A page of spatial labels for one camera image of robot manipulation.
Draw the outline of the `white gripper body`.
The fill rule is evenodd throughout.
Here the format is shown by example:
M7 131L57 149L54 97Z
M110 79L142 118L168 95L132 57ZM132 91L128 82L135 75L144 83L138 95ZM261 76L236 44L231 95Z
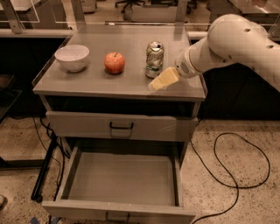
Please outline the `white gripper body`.
M191 45L182 50L175 59L178 73L187 79L203 74L209 65L209 49Z

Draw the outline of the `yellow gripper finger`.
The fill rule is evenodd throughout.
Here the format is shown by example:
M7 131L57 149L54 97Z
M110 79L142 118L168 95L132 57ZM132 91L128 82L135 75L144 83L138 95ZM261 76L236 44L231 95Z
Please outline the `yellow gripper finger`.
M179 73L175 67L166 68L158 77L156 77L149 85L149 89L158 91L167 88L179 81Z

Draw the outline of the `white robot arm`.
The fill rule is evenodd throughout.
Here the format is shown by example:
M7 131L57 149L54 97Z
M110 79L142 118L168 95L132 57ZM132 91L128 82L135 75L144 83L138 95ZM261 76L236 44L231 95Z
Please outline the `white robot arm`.
M259 24L227 14L215 19L207 35L180 51L175 66L165 69L150 84L158 91L214 68L239 63L250 68L280 91L280 45L268 38Z

